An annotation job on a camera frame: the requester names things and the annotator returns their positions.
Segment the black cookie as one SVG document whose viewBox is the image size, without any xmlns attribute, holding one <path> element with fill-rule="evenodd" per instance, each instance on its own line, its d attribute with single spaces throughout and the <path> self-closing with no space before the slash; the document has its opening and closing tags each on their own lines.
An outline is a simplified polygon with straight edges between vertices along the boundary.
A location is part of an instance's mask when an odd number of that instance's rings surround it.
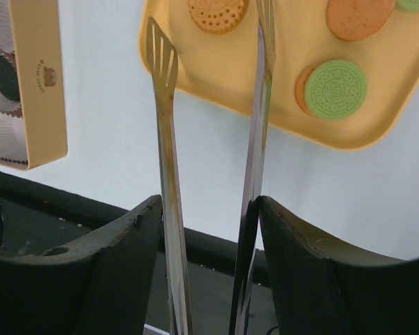
<svg viewBox="0 0 419 335">
<path fill-rule="evenodd" d="M 0 93 L 8 100 L 20 100 L 17 72 L 4 56 L 0 56 Z"/>
</svg>

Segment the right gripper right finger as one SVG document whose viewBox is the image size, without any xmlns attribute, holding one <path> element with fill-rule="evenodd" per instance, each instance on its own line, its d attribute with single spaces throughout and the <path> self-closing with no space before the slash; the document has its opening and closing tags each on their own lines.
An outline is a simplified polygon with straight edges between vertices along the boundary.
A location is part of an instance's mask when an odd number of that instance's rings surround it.
<svg viewBox="0 0 419 335">
<path fill-rule="evenodd" d="M 280 334 L 419 334 L 419 258 L 354 246 L 270 197 L 260 227 Z"/>
</svg>

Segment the metal tongs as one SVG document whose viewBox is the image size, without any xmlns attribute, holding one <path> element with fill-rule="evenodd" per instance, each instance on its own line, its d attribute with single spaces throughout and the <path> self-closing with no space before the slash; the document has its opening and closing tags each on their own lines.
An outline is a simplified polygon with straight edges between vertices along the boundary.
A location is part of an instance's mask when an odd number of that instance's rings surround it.
<svg viewBox="0 0 419 335">
<path fill-rule="evenodd" d="M 259 198 L 263 184 L 272 75 L 276 59 L 274 5 L 272 1 L 257 1 L 256 6 L 258 11 L 258 60 L 229 334 L 246 334 L 249 323 Z M 178 53 L 153 17 L 147 19 L 145 51 L 156 101 L 170 333 L 192 334 L 189 276 L 173 119 Z"/>
</svg>

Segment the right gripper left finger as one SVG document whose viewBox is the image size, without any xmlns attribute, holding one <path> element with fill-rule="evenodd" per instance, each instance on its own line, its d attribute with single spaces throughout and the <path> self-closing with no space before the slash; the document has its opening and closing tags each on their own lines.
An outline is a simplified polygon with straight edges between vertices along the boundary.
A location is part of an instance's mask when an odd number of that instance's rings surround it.
<svg viewBox="0 0 419 335">
<path fill-rule="evenodd" d="M 0 334 L 141 334 L 162 226 L 153 195 L 94 230 L 58 222 L 43 239 L 5 227 Z"/>
</svg>

